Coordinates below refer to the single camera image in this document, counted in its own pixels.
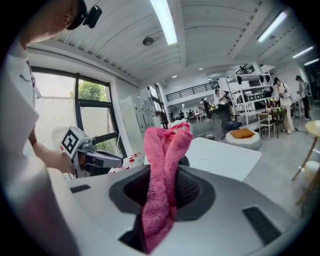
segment balcony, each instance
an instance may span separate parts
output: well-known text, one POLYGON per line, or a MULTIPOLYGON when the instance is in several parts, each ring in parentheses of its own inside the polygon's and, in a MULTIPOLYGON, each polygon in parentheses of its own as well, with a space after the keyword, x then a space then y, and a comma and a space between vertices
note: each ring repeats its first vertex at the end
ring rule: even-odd
POLYGON ((215 90, 218 89, 219 85, 217 82, 209 82, 209 83, 205 83, 205 84, 200 84, 194 87, 190 87, 187 89, 183 89, 183 90, 179 90, 176 91, 174 93, 170 93, 168 95, 166 95, 166 99, 168 102, 170 101, 174 101, 183 97, 187 97, 193 94, 198 94, 198 93, 202 93, 205 91, 211 91, 211 90, 215 90))

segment black vent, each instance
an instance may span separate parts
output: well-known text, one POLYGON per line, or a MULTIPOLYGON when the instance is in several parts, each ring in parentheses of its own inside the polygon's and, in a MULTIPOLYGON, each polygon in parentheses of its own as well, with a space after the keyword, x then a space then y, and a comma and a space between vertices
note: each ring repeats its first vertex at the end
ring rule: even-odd
POLYGON ((277 239, 281 233, 257 207, 243 210, 244 215, 259 235, 264 245, 277 239))

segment woman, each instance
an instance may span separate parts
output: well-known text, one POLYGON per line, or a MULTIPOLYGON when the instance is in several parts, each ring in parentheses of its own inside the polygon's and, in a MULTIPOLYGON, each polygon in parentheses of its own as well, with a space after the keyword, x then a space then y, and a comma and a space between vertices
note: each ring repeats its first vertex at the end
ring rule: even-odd
POLYGON ((299 82, 299 90, 296 92, 300 95, 303 107, 304 107, 304 118, 309 120, 309 99, 308 99, 308 90, 307 90, 307 83, 303 81, 300 75, 295 77, 295 80, 299 82))
POLYGON ((278 77, 276 77, 274 80, 274 100, 277 102, 280 100, 280 106, 283 109, 286 109, 286 114, 284 115, 284 126, 285 129, 284 132, 287 134, 291 134, 294 131, 294 124, 291 119, 291 93, 288 85, 281 82, 278 77))

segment pink towel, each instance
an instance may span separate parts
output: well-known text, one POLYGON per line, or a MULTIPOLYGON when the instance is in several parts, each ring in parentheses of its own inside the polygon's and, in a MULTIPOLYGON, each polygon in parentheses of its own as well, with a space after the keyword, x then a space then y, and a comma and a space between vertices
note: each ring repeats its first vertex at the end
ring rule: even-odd
POLYGON ((192 139, 188 123, 170 130, 153 127, 145 132, 144 151, 151 167, 147 200, 141 215, 147 253, 162 241, 174 224, 176 171, 192 139), (174 133, 178 128, 186 130, 174 133))

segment cabinet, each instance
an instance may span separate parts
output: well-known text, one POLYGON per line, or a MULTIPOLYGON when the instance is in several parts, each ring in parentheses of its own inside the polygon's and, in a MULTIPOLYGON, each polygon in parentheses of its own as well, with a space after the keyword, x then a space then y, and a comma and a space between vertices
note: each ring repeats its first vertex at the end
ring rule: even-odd
POLYGON ((148 128, 155 127, 154 107, 148 100, 129 96, 120 101, 120 109, 132 152, 145 155, 145 132, 148 128))

